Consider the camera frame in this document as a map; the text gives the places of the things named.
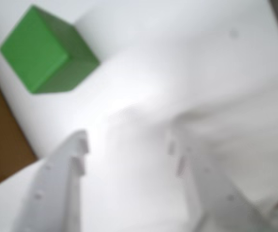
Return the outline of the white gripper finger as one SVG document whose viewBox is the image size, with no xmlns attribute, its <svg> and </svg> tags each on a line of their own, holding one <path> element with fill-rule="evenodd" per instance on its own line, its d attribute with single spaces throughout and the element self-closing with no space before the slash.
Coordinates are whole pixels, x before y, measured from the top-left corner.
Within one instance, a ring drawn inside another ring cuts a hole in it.
<svg viewBox="0 0 278 232">
<path fill-rule="evenodd" d="M 14 232 L 81 231 L 80 179 L 86 173 L 88 135 L 79 130 L 69 136 L 36 172 Z"/>
<path fill-rule="evenodd" d="M 188 202 L 197 195 L 202 215 L 197 232 L 257 232 L 259 211 L 209 157 L 207 149 L 183 130 L 169 134 L 169 154 Z"/>
</svg>

